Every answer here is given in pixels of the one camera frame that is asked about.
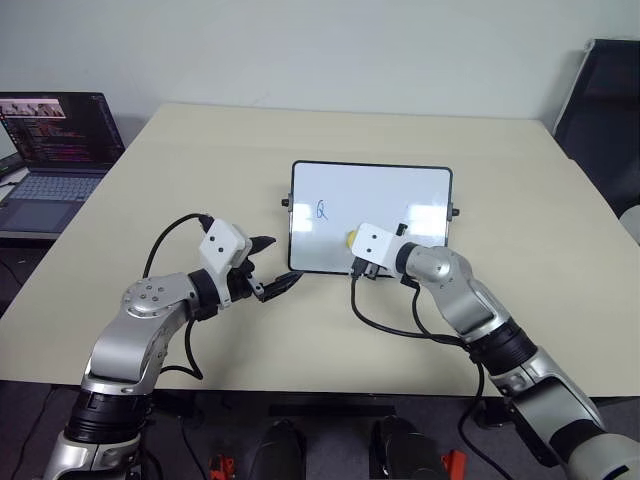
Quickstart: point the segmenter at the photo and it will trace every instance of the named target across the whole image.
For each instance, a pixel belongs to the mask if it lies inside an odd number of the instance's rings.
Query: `laptop keyboard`
[[[29,175],[11,198],[22,200],[71,200],[83,202],[100,183],[96,177],[46,177]]]

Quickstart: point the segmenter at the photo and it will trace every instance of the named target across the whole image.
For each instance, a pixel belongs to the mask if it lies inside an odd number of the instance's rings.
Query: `laptop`
[[[124,152],[102,93],[0,92],[29,173],[0,201],[0,239],[55,240]]]

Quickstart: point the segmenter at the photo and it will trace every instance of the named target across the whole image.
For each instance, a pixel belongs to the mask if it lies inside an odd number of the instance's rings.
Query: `black cable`
[[[202,213],[190,213],[188,215],[185,215],[184,217],[180,217],[178,220],[173,222],[162,231],[162,233],[156,240],[156,243],[154,243],[153,247],[151,247],[151,251],[149,252],[149,256],[147,257],[147,263],[145,264],[144,271],[142,272],[142,278],[147,278],[149,276],[149,270],[151,270],[151,264],[153,263],[153,258],[156,256],[158,247],[160,247],[160,244],[162,243],[164,238],[171,232],[171,230],[176,228],[178,225],[186,222],[187,220],[191,220],[192,218],[200,219],[201,217],[207,217],[207,215],[204,215]]]
[[[47,408],[47,404],[49,403],[49,399],[51,398],[51,394],[53,392],[54,392],[53,386],[49,386],[49,392],[44,397],[44,401],[42,402],[42,407],[40,408],[40,413],[38,413],[38,416],[36,417],[35,421],[31,425],[31,428],[29,429],[29,433],[27,433],[27,436],[25,437],[24,442],[22,442],[22,447],[20,448],[20,455],[18,456],[18,463],[13,469],[13,473],[11,474],[11,480],[14,480],[16,478],[16,475],[20,471],[20,467],[22,467],[22,462],[24,461],[24,452],[27,448],[27,443],[29,443],[29,440],[31,440],[31,437],[35,433],[36,428],[40,423],[42,416],[44,415],[45,409]]]
[[[415,293],[413,294],[413,299],[411,300],[411,313],[413,315],[413,320],[415,324],[418,326],[420,331],[425,335],[425,337],[429,340],[433,340],[436,343],[441,343],[443,345],[453,345],[455,347],[460,347],[463,350],[467,349],[466,344],[458,337],[454,335],[445,335],[440,333],[431,333],[426,329],[424,324],[420,321],[420,317],[418,316],[418,296],[420,295],[420,286],[416,285]]]
[[[428,338],[424,333],[420,332],[406,332],[404,330],[397,330],[395,328],[387,327],[386,325],[381,325],[379,323],[374,322],[373,320],[369,320],[365,317],[356,305],[356,282],[358,281],[358,277],[351,277],[351,309],[353,313],[358,317],[362,322],[369,325],[370,327],[376,328],[378,330],[382,330],[385,333],[390,333],[392,335],[399,335],[401,337],[409,337],[409,338]]]
[[[155,258],[156,252],[158,251],[158,248],[162,244],[162,241],[165,239],[165,237],[174,228],[183,224],[187,220],[191,220],[192,218],[197,218],[198,220],[200,220],[200,224],[202,225],[202,228],[205,231],[208,230],[211,227],[211,224],[213,223],[213,219],[209,215],[206,215],[203,213],[190,213],[188,215],[180,217],[178,220],[176,220],[167,228],[165,228],[156,239],[155,243],[153,244],[153,247],[151,247],[151,251],[149,252],[149,256],[147,257],[147,262],[145,263],[145,266],[144,266],[144,271],[142,272],[142,278],[147,278],[149,276],[149,271],[151,270],[151,264],[153,263],[153,259]],[[187,375],[191,375],[192,377],[198,380],[202,380],[204,378],[202,375],[202,371],[198,367],[198,364],[196,363],[196,360],[193,356],[193,351],[191,350],[191,329],[193,328],[194,322],[195,322],[194,319],[190,319],[189,322],[187,323],[187,328],[184,332],[184,350],[185,350],[185,353],[187,354],[187,360],[189,361],[189,365],[191,366],[191,368],[189,369],[187,367],[181,367],[179,365],[170,365],[168,367],[163,367],[160,370],[160,373],[177,371],[177,372],[186,373]]]
[[[158,457],[146,448],[144,450],[144,455],[151,461],[151,464],[156,471],[157,480],[164,480],[164,471],[162,470],[162,464],[160,463],[160,460],[158,460]]]
[[[198,470],[200,470],[200,473],[202,474],[202,480],[208,480],[207,475],[204,473],[204,469],[202,468],[202,465],[200,465],[200,462],[198,461],[196,452],[193,451],[193,448],[191,447],[191,444],[187,439],[187,434],[184,431],[184,421],[182,419],[180,419],[180,431],[182,432],[182,439],[184,440],[184,444],[186,445],[187,450],[189,450],[189,453],[191,454],[191,458],[193,459],[193,462],[196,464],[196,466],[198,467]]]
[[[11,274],[11,276],[13,277],[13,279],[18,285],[20,285],[21,287],[24,285],[24,283],[22,283],[18,278],[18,276],[16,275],[16,272],[13,271],[13,269],[7,264],[7,262],[5,262],[0,258],[0,264],[2,264],[2,266],[7,269],[7,271]]]
[[[181,367],[180,365],[170,365],[168,367],[162,367],[160,373],[176,371],[191,375],[198,380],[202,380],[204,378],[204,376],[202,375],[202,371],[196,363],[196,359],[193,357],[193,351],[191,350],[191,329],[193,328],[194,323],[195,319],[190,319],[187,323],[187,329],[184,331],[184,351],[187,354],[187,360],[189,361],[191,369],[187,367]]]
[[[467,421],[467,419],[469,418],[469,415],[471,415],[471,413],[478,407],[478,404],[480,403],[480,400],[482,399],[482,393],[484,392],[484,368],[482,368],[482,364],[481,363],[476,363],[475,365],[476,365],[476,367],[478,367],[478,389],[476,390],[476,394],[473,397],[473,401],[467,407],[467,409],[464,411],[464,413],[460,417],[460,420],[458,420],[458,433],[460,434],[460,437],[462,438],[464,443],[467,445],[467,447],[469,447],[469,449],[471,449],[473,451],[473,453],[475,453],[481,459],[483,459],[485,462],[487,462],[489,465],[491,465],[496,472],[498,472],[500,475],[502,475],[503,478],[505,478],[506,480],[513,480],[513,477],[511,475],[509,475],[489,455],[487,455],[482,450],[480,450],[478,447],[476,447],[471,442],[471,440],[469,440],[467,435],[464,433],[464,424]]]

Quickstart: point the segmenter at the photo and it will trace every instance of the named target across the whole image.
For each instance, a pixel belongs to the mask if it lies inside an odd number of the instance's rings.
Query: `blue marker writing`
[[[324,200],[318,200],[318,203],[316,204],[316,218],[324,218],[325,220],[329,220],[324,214]]]

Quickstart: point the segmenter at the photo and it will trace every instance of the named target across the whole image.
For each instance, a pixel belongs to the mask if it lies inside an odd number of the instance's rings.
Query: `robotic arm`
[[[446,247],[407,242],[366,223],[358,229],[351,251],[362,259],[356,263],[373,264],[374,271],[383,267],[429,290],[471,358],[487,368],[506,397],[518,433],[540,463],[562,465],[572,480],[638,478],[640,445],[606,433],[589,397],[473,277],[464,257]]]
[[[263,286],[248,256],[275,239],[249,238],[235,225],[207,218],[210,228],[200,244],[203,269],[143,278],[125,291],[120,311],[93,348],[44,480],[83,473],[126,478],[139,470],[140,432],[173,335],[184,323],[190,328],[251,294],[270,300],[302,275],[290,272]]]

